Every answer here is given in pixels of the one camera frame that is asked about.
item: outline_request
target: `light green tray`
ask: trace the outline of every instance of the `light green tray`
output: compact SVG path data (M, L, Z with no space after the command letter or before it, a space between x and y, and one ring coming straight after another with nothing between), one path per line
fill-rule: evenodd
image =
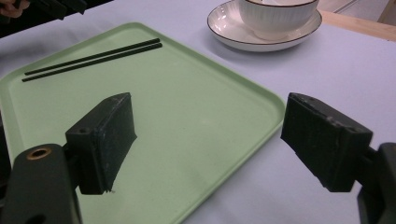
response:
M155 37L163 48L21 82L26 71ZM182 221L271 137L285 110L263 87L143 24L127 23L0 80L11 159L40 144L64 145L64 133L82 116L126 91L137 139L114 192L78 195L87 224Z

